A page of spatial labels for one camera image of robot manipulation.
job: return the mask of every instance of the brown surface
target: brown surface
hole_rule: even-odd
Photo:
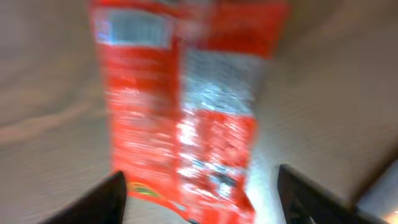
[[[248,194],[258,223],[282,222],[277,164],[351,203],[397,144],[397,1],[294,2],[257,110]],[[107,175],[103,89],[81,1],[1,1],[0,11],[0,217],[35,223]],[[127,209],[126,223],[183,223],[150,203]]]

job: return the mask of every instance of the blurry black object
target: blurry black object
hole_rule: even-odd
[[[118,172],[43,224],[121,224],[126,199],[126,180]]]
[[[279,167],[277,185],[287,224],[384,223],[340,205],[330,193],[287,165]]]

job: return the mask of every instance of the plastic packaging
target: plastic packaging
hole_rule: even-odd
[[[114,170],[191,223],[253,223],[254,91],[283,2],[97,0]]]

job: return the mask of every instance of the snack bag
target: snack bag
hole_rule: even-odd
[[[251,106],[287,7],[214,2],[95,0],[112,165],[190,223],[253,223]]]

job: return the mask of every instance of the red foil package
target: red foil package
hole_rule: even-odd
[[[282,2],[95,1],[112,164],[130,196],[191,223],[254,222],[252,103],[286,13]]]

